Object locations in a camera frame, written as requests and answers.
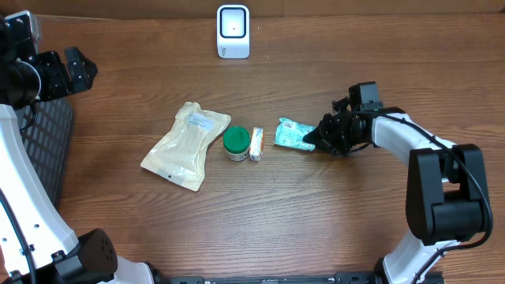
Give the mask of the green wet wipes pack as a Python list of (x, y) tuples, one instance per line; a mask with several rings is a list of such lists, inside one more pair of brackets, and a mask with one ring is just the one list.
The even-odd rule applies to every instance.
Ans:
[(315, 126), (301, 124), (289, 118), (280, 118), (275, 131), (274, 144), (302, 151), (313, 151), (316, 146), (304, 142), (303, 138), (315, 128)]

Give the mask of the orange Kleenex tissue pack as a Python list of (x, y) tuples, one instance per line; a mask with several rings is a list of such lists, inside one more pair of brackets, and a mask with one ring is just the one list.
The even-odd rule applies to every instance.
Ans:
[(253, 162), (259, 162), (264, 152), (264, 130), (254, 127), (249, 145), (249, 158)]

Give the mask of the green lid jar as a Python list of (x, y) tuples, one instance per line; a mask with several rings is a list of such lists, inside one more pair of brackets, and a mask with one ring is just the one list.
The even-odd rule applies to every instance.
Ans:
[(249, 156), (249, 132), (241, 126), (230, 127), (223, 134), (223, 147), (227, 157), (235, 162), (243, 161)]

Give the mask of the beige paper pouch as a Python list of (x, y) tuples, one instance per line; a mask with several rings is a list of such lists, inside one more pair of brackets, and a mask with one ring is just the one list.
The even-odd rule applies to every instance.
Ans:
[(140, 166), (194, 192), (205, 177), (208, 146), (230, 124), (231, 116), (185, 103), (171, 130), (147, 153)]

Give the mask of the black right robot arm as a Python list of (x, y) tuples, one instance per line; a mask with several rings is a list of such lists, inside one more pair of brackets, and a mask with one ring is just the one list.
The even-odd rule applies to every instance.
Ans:
[(372, 272), (339, 272), (337, 283), (441, 283), (430, 269), (448, 252), (483, 245), (493, 229), (481, 150), (428, 132), (398, 107), (380, 101), (376, 82), (358, 83), (332, 103), (303, 141), (334, 156), (369, 145), (388, 150), (408, 167), (408, 231)]

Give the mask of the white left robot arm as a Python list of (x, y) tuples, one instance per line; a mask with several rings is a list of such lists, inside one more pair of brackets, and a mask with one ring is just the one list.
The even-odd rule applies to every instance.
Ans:
[(94, 62), (76, 47), (63, 63), (37, 48), (39, 23), (22, 11), (1, 19), (1, 248), (8, 283), (165, 283), (149, 263), (117, 255), (104, 230), (77, 236), (51, 203), (29, 160), (16, 110), (92, 88)]

